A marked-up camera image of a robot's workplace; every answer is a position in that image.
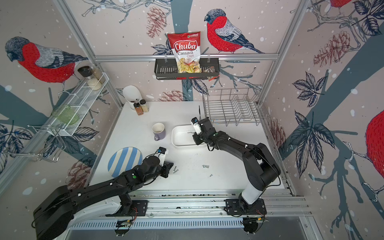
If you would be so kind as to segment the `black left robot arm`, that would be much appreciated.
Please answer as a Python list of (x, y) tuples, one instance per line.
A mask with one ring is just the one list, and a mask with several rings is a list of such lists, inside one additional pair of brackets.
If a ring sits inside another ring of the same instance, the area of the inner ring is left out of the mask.
[(37, 239), (53, 240), (68, 226), (97, 216), (145, 216), (148, 201), (132, 201), (129, 194), (157, 177), (167, 178), (173, 165), (150, 156), (111, 180), (71, 190), (56, 188), (33, 212)]

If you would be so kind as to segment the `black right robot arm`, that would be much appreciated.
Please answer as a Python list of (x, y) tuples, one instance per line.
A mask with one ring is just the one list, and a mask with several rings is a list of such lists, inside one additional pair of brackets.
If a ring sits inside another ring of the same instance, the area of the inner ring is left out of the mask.
[(223, 131), (216, 131), (209, 118), (193, 118), (193, 139), (196, 145), (205, 143), (209, 151), (227, 152), (240, 159), (246, 170), (249, 183), (239, 197), (243, 210), (250, 210), (267, 187), (280, 177), (281, 170), (266, 145), (247, 144)]

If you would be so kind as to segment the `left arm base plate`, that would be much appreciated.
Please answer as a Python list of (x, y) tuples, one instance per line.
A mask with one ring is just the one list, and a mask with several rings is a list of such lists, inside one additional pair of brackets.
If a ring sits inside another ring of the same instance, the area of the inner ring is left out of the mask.
[(114, 214), (108, 214), (106, 217), (144, 217), (147, 212), (149, 201), (138, 200), (132, 201), (130, 206), (121, 206)]

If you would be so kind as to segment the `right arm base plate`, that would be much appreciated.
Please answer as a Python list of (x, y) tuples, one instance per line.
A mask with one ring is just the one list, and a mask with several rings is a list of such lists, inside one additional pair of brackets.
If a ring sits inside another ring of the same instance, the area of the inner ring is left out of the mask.
[(263, 199), (257, 199), (253, 204), (248, 204), (243, 199), (226, 199), (225, 212), (230, 216), (248, 216), (267, 214), (265, 202)]

